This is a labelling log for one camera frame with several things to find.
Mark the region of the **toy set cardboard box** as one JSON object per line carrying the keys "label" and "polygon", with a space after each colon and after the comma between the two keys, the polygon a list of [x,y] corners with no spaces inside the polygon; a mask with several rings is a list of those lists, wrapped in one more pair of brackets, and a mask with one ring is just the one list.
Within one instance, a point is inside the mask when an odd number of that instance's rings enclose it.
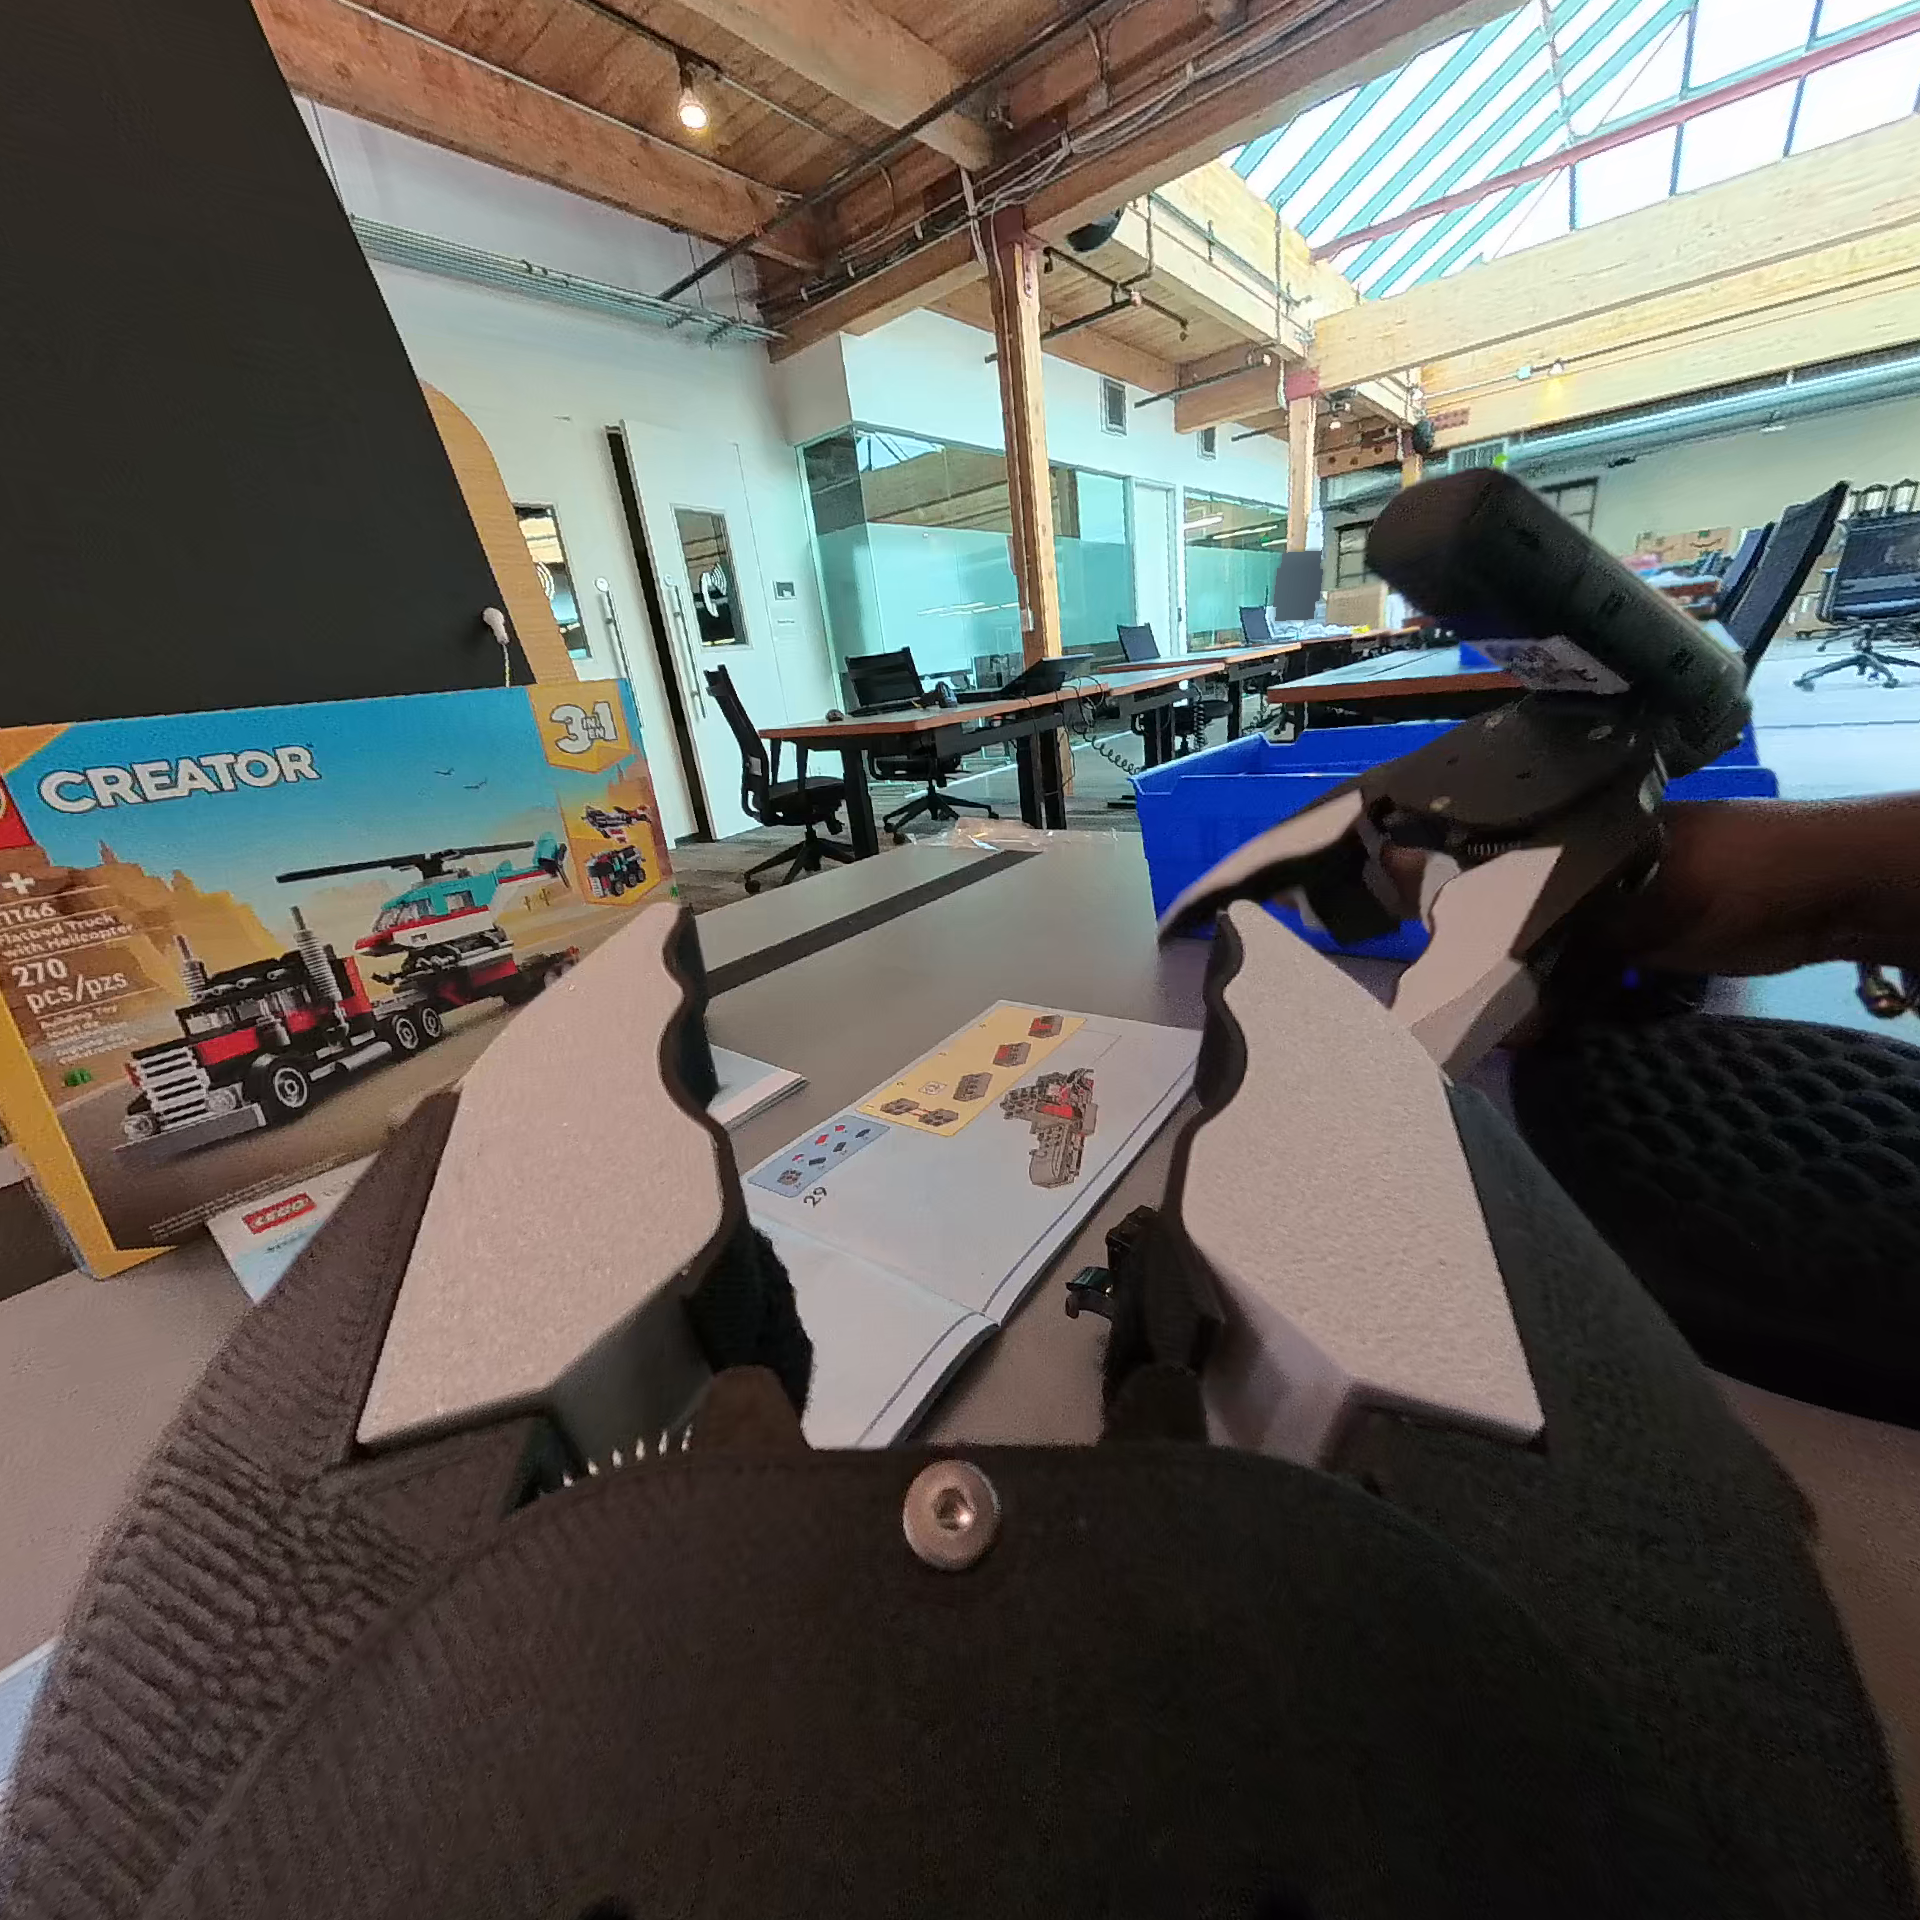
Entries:
{"label": "toy set cardboard box", "polygon": [[4,1139],[81,1271],[378,1148],[668,865],[620,678],[8,726]]}

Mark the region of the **black office chair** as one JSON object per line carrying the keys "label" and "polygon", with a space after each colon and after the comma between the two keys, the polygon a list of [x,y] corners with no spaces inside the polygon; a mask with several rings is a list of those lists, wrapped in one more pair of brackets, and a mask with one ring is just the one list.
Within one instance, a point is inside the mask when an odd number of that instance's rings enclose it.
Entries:
{"label": "black office chair", "polygon": [[746,868],[738,878],[743,891],[755,895],[765,873],[780,868],[780,883],[823,873],[831,863],[858,861],[858,849],[834,838],[845,827],[849,788],[842,780],[809,774],[809,751],[799,749],[799,774],[780,776],[783,742],[756,731],[741,702],[731,675],[717,665],[704,671],[704,684],[716,700],[741,756],[738,801],[762,827],[799,827],[802,838],[793,848],[777,849]]}
{"label": "black office chair", "polygon": [[[891,653],[856,656],[849,661],[849,678],[856,692],[858,715],[916,712],[953,709],[953,688],[945,681],[928,685],[904,646]],[[964,769],[961,751],[943,751],[936,733],[904,735],[897,745],[868,755],[868,773],[885,783],[915,783],[920,795],[880,817],[880,827],[904,843],[905,827],[915,821],[955,824],[964,814],[980,814],[997,821],[1000,814],[983,800],[952,800],[948,782]]]}

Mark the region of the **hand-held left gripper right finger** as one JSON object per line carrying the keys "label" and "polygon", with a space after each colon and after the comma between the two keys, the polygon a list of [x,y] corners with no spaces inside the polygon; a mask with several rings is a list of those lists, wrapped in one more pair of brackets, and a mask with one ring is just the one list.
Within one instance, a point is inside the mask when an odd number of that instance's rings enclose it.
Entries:
{"label": "hand-held left gripper right finger", "polygon": [[1218,917],[1205,1007],[1164,1198],[1112,1244],[1105,1436],[1317,1470],[1380,1414],[1533,1446],[1445,1069],[1259,904]]}

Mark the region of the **white door with window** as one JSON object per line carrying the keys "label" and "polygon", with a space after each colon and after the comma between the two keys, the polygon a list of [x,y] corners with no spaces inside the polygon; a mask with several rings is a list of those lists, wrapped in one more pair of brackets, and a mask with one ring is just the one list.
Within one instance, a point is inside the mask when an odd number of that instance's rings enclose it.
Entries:
{"label": "white door with window", "polygon": [[611,453],[691,829],[727,838],[752,827],[730,710],[756,723],[784,712],[741,451],[731,438],[625,419],[611,427]]}

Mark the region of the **open instruction booklet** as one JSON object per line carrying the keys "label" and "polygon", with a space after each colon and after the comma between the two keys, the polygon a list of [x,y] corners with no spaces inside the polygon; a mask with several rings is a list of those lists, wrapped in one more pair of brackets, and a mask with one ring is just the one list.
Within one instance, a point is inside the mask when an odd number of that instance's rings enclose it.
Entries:
{"label": "open instruction booklet", "polygon": [[911,1436],[1193,1086],[1197,1032],[1002,999],[743,1175],[817,1449]]}

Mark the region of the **person's right forearm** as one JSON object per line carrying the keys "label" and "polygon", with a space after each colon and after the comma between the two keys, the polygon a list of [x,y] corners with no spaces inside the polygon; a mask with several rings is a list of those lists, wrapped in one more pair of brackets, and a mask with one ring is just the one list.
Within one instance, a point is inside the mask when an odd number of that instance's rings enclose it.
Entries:
{"label": "person's right forearm", "polygon": [[1634,969],[1850,965],[1874,1017],[1915,1012],[1917,795],[1668,800],[1659,856],[1597,926]]}

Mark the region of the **grey desk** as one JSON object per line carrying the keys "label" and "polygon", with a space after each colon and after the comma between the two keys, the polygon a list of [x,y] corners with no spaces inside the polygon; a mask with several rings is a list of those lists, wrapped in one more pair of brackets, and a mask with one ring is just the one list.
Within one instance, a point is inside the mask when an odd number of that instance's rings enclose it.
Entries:
{"label": "grey desk", "polygon": [[[1160,948],[1153,919],[1144,854],[1093,835],[1036,854],[905,849],[699,917],[713,1037],[807,1078],[741,1128],[741,1151],[851,1103],[991,1001],[1197,1027],[1208,948]],[[96,1545],[247,1310],[211,1238],[4,1299],[4,1772]],[[1915,1430],[1720,1387],[1815,1512],[1821,1575],[1915,1812]]]}

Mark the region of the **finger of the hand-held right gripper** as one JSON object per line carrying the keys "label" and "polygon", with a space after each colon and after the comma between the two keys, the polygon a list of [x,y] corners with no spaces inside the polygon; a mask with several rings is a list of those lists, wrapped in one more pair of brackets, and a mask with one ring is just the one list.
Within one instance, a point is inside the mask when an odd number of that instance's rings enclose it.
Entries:
{"label": "finger of the hand-held right gripper", "polygon": [[1466,868],[1431,854],[1420,879],[1425,953],[1400,977],[1400,1024],[1450,1075],[1466,1075],[1533,1007],[1533,910],[1560,848],[1511,848]]}
{"label": "finger of the hand-held right gripper", "polygon": [[1290,899],[1338,944],[1397,929],[1397,888],[1379,868],[1379,832],[1360,785],[1339,785],[1266,827],[1191,879],[1160,915],[1160,940],[1215,924],[1232,903]]}

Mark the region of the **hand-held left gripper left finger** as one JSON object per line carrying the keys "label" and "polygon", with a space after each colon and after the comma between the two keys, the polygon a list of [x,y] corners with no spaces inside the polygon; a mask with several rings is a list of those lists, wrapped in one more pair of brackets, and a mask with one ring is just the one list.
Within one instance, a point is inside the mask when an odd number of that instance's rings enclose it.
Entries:
{"label": "hand-held left gripper left finger", "polygon": [[697,924],[642,907],[458,1086],[360,1414],[391,1453],[537,1416],[571,1470],[677,1446],[721,1373],[812,1387],[796,1289],[747,1214]]}

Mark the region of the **row of black office chairs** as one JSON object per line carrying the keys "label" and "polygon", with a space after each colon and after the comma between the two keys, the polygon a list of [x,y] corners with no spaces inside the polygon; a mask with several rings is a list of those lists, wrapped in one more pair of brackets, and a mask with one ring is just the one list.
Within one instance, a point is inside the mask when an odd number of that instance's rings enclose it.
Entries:
{"label": "row of black office chairs", "polygon": [[1748,681],[1795,607],[1808,598],[1825,630],[1815,659],[1793,678],[1813,691],[1839,675],[1872,688],[1915,684],[1917,481],[1835,484],[1789,505],[1736,552],[1721,579],[1717,621]]}

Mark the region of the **closed instruction booklet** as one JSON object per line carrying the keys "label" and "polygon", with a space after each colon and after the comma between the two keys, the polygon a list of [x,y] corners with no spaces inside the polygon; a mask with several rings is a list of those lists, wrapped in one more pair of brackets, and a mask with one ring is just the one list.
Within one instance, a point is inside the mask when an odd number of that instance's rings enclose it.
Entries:
{"label": "closed instruction booklet", "polygon": [[[708,1099],[708,1115],[730,1132],[807,1086],[802,1071],[727,1047],[716,1047],[711,1057],[717,1087]],[[208,1217],[208,1235],[253,1305],[271,1296],[373,1160],[373,1157],[352,1158]]]}

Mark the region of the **toy brick truck model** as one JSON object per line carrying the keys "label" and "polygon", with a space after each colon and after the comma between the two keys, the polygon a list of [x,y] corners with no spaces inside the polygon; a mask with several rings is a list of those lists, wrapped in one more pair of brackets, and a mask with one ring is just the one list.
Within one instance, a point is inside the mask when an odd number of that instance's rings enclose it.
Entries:
{"label": "toy brick truck model", "polygon": [[1164,1207],[1137,1207],[1108,1229],[1107,1262],[1067,1280],[1065,1312],[1107,1320],[1112,1373],[1127,1375],[1148,1361],[1193,1365],[1202,1299]]}

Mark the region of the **black textured wrist pad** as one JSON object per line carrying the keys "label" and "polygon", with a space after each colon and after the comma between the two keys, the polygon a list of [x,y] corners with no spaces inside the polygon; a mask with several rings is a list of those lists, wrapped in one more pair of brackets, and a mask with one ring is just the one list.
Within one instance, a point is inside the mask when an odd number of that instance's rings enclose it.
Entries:
{"label": "black textured wrist pad", "polygon": [[1917,1051],[1788,1020],[1584,1024],[1508,1069],[1521,1135],[1693,1351],[1917,1425]]}

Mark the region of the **blue plastic bin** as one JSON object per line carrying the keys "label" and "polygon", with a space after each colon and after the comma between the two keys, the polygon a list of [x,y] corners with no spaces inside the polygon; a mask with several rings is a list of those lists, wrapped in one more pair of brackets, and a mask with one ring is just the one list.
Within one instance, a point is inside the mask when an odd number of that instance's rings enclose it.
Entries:
{"label": "blue plastic bin", "polygon": [[1292,737],[1245,731],[1144,773],[1137,811],[1156,912],[1220,856],[1335,785],[1521,697],[1516,685],[1482,688],[1479,678],[1458,668],[1431,694],[1307,704]]}

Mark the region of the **wooden pillar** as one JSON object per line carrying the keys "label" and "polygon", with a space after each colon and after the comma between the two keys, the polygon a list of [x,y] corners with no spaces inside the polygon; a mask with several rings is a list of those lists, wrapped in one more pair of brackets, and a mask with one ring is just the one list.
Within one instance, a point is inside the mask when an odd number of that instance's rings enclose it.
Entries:
{"label": "wooden pillar", "polygon": [[1065,652],[1043,391],[1043,246],[1021,208],[997,211],[979,232],[987,257],[1025,663],[1037,665]]}

